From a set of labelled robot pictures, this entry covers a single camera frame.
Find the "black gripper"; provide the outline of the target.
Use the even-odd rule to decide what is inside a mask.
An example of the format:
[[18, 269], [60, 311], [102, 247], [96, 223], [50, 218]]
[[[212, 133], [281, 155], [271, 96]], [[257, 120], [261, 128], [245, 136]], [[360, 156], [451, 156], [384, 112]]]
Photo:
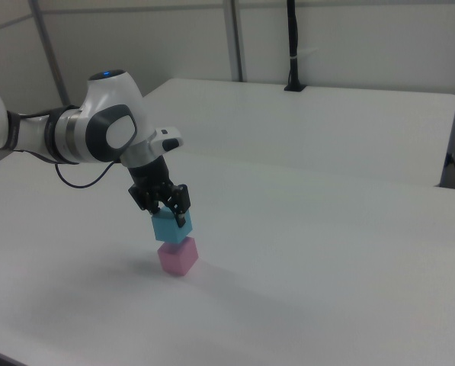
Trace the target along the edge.
[[[151, 215], [159, 212], [159, 203], [151, 198], [149, 192], [153, 189], [172, 185], [169, 170], [163, 156], [136, 168], [129, 168], [134, 185], [128, 192], [140, 210], [147, 210]], [[191, 206], [187, 185], [172, 185], [168, 199], [168, 208], [173, 213], [179, 228], [186, 224], [186, 213]]]

